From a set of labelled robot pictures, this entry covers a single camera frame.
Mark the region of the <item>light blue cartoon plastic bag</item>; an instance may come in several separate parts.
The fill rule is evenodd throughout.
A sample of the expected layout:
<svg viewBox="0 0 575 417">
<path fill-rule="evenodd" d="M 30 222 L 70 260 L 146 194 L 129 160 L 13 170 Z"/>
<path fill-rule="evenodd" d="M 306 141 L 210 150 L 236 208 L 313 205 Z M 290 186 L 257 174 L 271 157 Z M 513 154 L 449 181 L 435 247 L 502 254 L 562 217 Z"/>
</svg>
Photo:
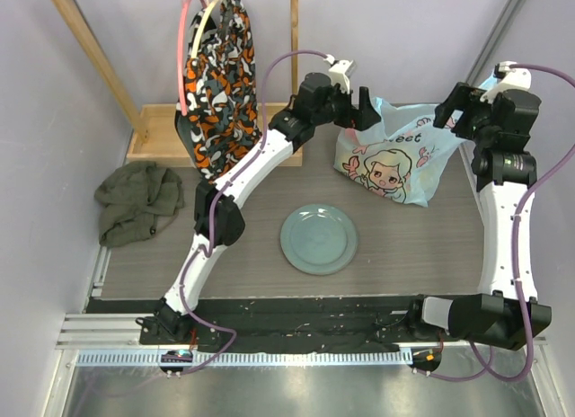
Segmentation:
<svg viewBox="0 0 575 417">
<path fill-rule="evenodd" d="M 454 111 L 439 129 L 433 126 L 434 103 L 394 106 L 381 97 L 371 103 L 381 121 L 366 131 L 340 132 L 334 169 L 375 195 L 426 208 L 464 142 L 451 132 L 462 112 Z"/>
</svg>

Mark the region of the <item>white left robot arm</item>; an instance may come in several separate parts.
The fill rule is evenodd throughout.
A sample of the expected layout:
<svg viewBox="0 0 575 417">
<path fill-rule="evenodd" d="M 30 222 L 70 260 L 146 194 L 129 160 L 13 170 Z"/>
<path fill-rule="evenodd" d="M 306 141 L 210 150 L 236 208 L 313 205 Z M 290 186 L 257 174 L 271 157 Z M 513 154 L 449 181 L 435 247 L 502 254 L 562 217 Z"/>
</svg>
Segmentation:
<svg viewBox="0 0 575 417">
<path fill-rule="evenodd" d="M 308 142 L 317 127 L 332 123 L 364 131 L 380 122 L 368 87 L 351 93 L 322 73 L 310 73 L 289 104 L 270 120 L 255 147 L 229 172 L 213 182 L 202 181 L 195 193 L 194 234 L 177 279 L 160 299 L 154 320 L 173 344 L 190 337 L 193 311 L 217 259 L 245 229 L 242 208 L 255 188 Z"/>
</svg>

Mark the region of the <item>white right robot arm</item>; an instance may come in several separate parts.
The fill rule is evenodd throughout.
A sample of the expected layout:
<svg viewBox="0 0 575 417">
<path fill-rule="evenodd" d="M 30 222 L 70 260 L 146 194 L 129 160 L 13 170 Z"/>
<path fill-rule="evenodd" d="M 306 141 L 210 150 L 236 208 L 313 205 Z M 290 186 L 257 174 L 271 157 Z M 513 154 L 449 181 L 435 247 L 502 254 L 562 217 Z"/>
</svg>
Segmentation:
<svg viewBox="0 0 575 417">
<path fill-rule="evenodd" d="M 456 111 L 452 133 L 474 143 L 472 171 L 483 215 L 482 276 L 477 293 L 420 296 L 405 319 L 407 333 L 424 341 L 447 333 L 457 340 L 519 350 L 552 321 L 539 303 L 531 274 L 530 209 L 536 160 L 526 150 L 541 101 L 527 88 L 483 90 L 458 83 L 435 109 L 441 128 Z"/>
</svg>

